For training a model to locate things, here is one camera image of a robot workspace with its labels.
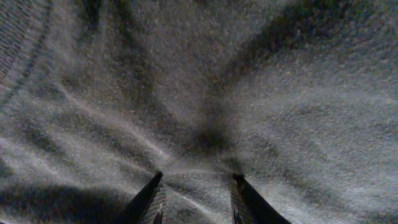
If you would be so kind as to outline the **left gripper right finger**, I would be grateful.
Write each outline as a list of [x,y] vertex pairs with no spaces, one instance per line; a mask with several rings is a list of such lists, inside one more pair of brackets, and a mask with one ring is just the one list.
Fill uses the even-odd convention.
[[232,178],[233,224],[291,224],[255,190],[244,175],[233,174]]

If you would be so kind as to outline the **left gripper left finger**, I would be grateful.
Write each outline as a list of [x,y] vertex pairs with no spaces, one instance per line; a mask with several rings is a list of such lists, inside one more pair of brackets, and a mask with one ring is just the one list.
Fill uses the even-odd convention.
[[116,217],[116,224],[166,224],[167,193],[159,171]]

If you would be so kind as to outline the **dark green t-shirt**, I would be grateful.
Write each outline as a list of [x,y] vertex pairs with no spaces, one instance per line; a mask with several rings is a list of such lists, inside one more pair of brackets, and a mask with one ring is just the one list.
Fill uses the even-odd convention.
[[397,222],[396,1],[2,1],[1,222]]

